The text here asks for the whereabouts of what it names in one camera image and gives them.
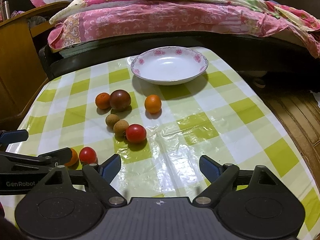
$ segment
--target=pink bedsheet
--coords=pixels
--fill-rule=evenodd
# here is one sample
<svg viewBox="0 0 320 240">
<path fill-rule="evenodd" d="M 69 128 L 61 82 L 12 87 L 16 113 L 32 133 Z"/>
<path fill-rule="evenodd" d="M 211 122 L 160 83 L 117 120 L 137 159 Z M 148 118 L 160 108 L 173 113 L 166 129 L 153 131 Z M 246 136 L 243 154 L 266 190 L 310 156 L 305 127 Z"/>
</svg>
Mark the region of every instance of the pink bedsheet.
<svg viewBox="0 0 320 240">
<path fill-rule="evenodd" d="M 87 41 L 136 33 L 208 31 L 266 37 L 288 28 L 319 57 L 315 37 L 284 18 L 228 4 L 173 1 L 135 1 L 127 6 L 76 13 L 56 26 L 48 43 L 63 49 Z"/>
</svg>

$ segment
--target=orange fruit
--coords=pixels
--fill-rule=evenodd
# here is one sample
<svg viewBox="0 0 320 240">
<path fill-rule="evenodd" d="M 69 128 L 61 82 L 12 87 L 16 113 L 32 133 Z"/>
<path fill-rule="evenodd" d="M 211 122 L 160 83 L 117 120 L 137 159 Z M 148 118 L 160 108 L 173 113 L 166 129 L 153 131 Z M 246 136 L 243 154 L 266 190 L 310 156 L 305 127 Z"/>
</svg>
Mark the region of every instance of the orange fruit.
<svg viewBox="0 0 320 240">
<path fill-rule="evenodd" d="M 71 160 L 65 164 L 65 166 L 69 167 L 72 166 L 73 164 L 75 164 L 78 161 L 78 154 L 76 152 L 76 150 L 70 148 L 70 150 L 72 151 L 72 157 Z"/>
<path fill-rule="evenodd" d="M 108 93 L 98 94 L 96 97 L 96 106 L 101 110 L 108 109 L 110 107 L 110 95 Z"/>
<path fill-rule="evenodd" d="M 162 102 L 157 95 L 150 95 L 144 101 L 144 107 L 150 114 L 156 114 L 160 111 Z"/>
</svg>

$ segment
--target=floral bowl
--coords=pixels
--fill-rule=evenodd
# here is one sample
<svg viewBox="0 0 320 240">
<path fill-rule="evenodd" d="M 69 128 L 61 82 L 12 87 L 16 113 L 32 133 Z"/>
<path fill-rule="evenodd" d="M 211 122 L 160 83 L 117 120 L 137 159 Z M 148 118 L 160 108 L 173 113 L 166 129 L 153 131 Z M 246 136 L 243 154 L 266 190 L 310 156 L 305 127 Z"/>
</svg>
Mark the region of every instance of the floral bowl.
<svg viewBox="0 0 320 240">
<path fill-rule="evenodd" d="M 131 63 L 137 77 L 156 85 L 178 85 L 200 76 L 208 60 L 200 52 L 184 47 L 161 47 L 148 50 Z"/>
</svg>

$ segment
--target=checkered tablecloth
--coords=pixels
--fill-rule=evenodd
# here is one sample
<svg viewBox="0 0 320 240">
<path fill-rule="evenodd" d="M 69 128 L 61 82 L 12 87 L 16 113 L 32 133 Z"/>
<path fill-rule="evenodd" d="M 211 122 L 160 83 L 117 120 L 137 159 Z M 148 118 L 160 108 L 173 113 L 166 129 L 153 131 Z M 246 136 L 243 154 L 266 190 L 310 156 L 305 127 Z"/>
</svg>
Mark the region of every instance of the checkered tablecloth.
<svg viewBox="0 0 320 240">
<path fill-rule="evenodd" d="M 306 220 L 299 238 L 309 240 L 320 232 L 320 201 L 315 181 L 293 141 L 270 110 L 242 78 L 215 53 L 204 48 L 206 73 L 177 86 L 157 86 L 130 71 L 135 58 L 123 58 L 66 74 L 47 84 L 20 129 L 29 131 L 26 142 L 10 152 L 39 155 L 63 147 L 77 152 L 90 146 L 99 163 L 118 153 L 122 168 L 112 186 L 131 196 L 196 196 L 196 187 L 209 182 L 199 171 L 203 154 L 219 163 L 241 169 L 266 165 L 299 198 Z M 147 129 L 145 145 L 117 141 L 105 124 L 110 111 L 99 111 L 95 98 L 101 92 L 128 91 L 131 109 L 119 114 L 129 124 Z M 162 99 L 162 112 L 145 112 L 150 94 Z M 22 197 L 1 196 L 6 216 Z"/>
</svg>

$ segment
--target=wooden desk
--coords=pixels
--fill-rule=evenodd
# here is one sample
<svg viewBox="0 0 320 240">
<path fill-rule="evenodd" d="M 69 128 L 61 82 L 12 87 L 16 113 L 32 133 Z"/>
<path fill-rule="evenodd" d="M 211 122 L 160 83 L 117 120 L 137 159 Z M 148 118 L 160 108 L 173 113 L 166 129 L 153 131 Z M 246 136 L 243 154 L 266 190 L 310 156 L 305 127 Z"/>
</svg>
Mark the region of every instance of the wooden desk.
<svg viewBox="0 0 320 240">
<path fill-rule="evenodd" d="M 37 47 L 40 40 L 46 43 L 54 26 L 45 22 L 29 29 L 27 20 L 32 16 L 52 17 L 68 5 L 47 4 L 0 23 L 0 130 L 16 129 L 48 82 Z"/>
</svg>

